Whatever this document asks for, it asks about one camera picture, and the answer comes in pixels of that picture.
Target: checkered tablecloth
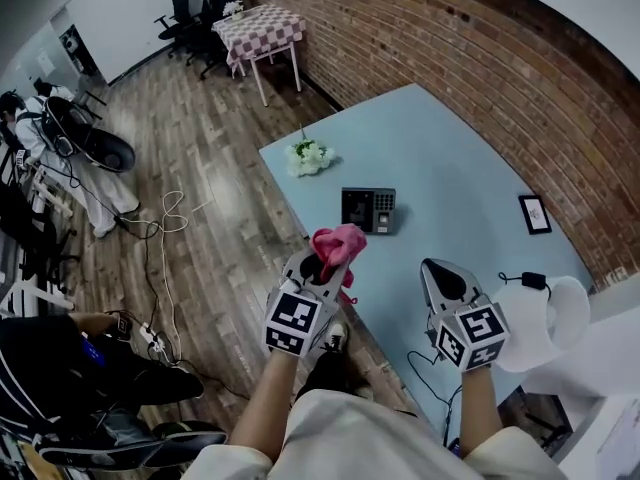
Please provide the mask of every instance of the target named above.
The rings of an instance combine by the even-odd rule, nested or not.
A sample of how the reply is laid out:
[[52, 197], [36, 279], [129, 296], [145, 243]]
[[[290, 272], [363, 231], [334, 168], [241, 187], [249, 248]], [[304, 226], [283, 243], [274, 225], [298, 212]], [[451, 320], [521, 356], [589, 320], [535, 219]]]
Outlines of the checkered tablecloth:
[[239, 21], [227, 18], [213, 24], [213, 30], [229, 50], [227, 64], [233, 68], [241, 60], [302, 40], [306, 23], [299, 14], [265, 4], [250, 9], [247, 15]]

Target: table leg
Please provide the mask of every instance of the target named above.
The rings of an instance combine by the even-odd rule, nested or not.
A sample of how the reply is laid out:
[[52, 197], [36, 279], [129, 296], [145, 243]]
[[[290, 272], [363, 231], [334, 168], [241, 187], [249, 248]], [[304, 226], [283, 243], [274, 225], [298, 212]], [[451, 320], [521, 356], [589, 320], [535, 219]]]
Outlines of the table leg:
[[294, 43], [291, 43], [291, 61], [293, 62], [293, 72], [296, 75], [296, 87], [298, 88], [298, 92], [301, 92], [302, 87], [300, 86], [300, 75], [298, 74], [298, 61], [296, 60]]
[[256, 83], [258, 84], [258, 90], [260, 91], [260, 96], [262, 97], [262, 103], [264, 103], [265, 107], [268, 107], [267, 98], [264, 95], [264, 89], [262, 88], [262, 82], [260, 81], [260, 74], [258, 73], [258, 66], [256, 65], [255, 59], [251, 59], [251, 67], [253, 67], [253, 74], [256, 77]]

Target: white cable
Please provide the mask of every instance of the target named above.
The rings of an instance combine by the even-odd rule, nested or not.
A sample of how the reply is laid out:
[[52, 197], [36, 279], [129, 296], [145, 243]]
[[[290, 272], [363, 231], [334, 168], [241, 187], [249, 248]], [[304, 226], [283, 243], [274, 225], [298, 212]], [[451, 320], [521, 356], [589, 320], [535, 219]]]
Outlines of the white cable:
[[[180, 197], [178, 197], [178, 200], [173, 204], [173, 206], [171, 206], [171, 208], [169, 208], [167, 210], [167, 197], [169, 197], [170, 195], [173, 194], [179, 194]], [[163, 197], [162, 197], [162, 209], [164, 210], [164, 215], [162, 216], [161, 219], [161, 224], [158, 224], [157, 222], [149, 222], [148, 220], [129, 220], [129, 219], [125, 219], [123, 217], [121, 217], [121, 219], [125, 222], [129, 222], [130, 224], [147, 224], [147, 225], [153, 225], [156, 226], [160, 232], [162, 233], [161, 237], [160, 237], [160, 250], [162, 251], [162, 276], [164, 277], [164, 286], [167, 290], [167, 296], [169, 297], [169, 302], [171, 303], [171, 324], [173, 325], [173, 330], [175, 332], [176, 338], [178, 340], [178, 346], [176, 347], [177, 350], [177, 361], [182, 360], [182, 340], [180, 339], [180, 333], [178, 332], [178, 327], [176, 326], [176, 306], [173, 302], [173, 297], [171, 296], [171, 290], [169, 289], [169, 281], [167, 280], [167, 257], [165, 254], [165, 250], [164, 250], [164, 236], [167, 233], [176, 233], [178, 231], [182, 231], [183, 229], [185, 229], [188, 225], [189, 225], [189, 219], [187, 219], [186, 217], [182, 216], [182, 215], [178, 215], [175, 213], [171, 213], [173, 211], [173, 209], [178, 206], [180, 204], [180, 202], [184, 199], [184, 192], [182, 192], [182, 190], [172, 190], [171, 192], [167, 192]], [[174, 218], [174, 219], [180, 219], [182, 221], [182, 225], [175, 228], [175, 229], [166, 229], [165, 227], [165, 221], [167, 218]], [[165, 352], [165, 358], [167, 359], [167, 362], [169, 363], [169, 359], [167, 358], [166, 352]]]

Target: white cloth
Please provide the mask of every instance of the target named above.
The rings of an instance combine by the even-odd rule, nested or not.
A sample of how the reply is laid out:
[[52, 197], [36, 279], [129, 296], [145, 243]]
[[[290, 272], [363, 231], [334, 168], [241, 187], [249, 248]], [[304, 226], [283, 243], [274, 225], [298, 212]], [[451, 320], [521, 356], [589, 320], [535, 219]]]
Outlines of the white cloth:
[[[53, 92], [55, 90], [60, 92], [61, 97], [69, 100], [70, 96], [73, 99], [73, 94], [68, 89], [54, 87], [51, 92], [52, 96], [54, 96]], [[25, 101], [25, 106], [26, 110], [18, 110], [16, 118], [24, 112], [42, 113], [43, 105], [36, 98], [29, 98]], [[29, 150], [30, 156], [41, 162], [46, 175], [59, 183], [64, 190], [69, 192], [87, 210], [89, 222], [91, 222], [97, 234], [102, 234], [112, 229], [115, 225], [113, 213], [111, 212], [127, 213], [138, 207], [136, 196], [114, 173], [90, 164], [86, 161], [84, 155], [78, 154], [63, 160], [55, 152], [48, 149], [39, 120], [23, 119], [18, 122], [16, 124], [16, 137]], [[71, 170], [73, 171], [73, 176], [80, 180], [82, 186], [77, 186], [78, 181], [69, 178]]]
[[507, 428], [464, 461], [417, 418], [335, 391], [314, 390], [293, 406], [275, 464], [257, 450], [214, 445], [183, 480], [564, 479], [535, 441]]

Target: white paper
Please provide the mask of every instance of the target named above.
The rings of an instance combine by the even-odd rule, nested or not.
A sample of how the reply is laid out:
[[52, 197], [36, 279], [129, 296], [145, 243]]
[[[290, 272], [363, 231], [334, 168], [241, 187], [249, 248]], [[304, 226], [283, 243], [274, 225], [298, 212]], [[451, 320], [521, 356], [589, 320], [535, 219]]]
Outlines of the white paper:
[[40, 64], [44, 76], [49, 76], [56, 69], [46, 52], [41, 52], [40, 55], [38, 55], [38, 64]]
[[529, 213], [529, 220], [533, 229], [546, 229], [547, 221], [544, 218], [544, 211], [540, 205], [540, 201], [534, 199], [526, 199], [524, 202]]

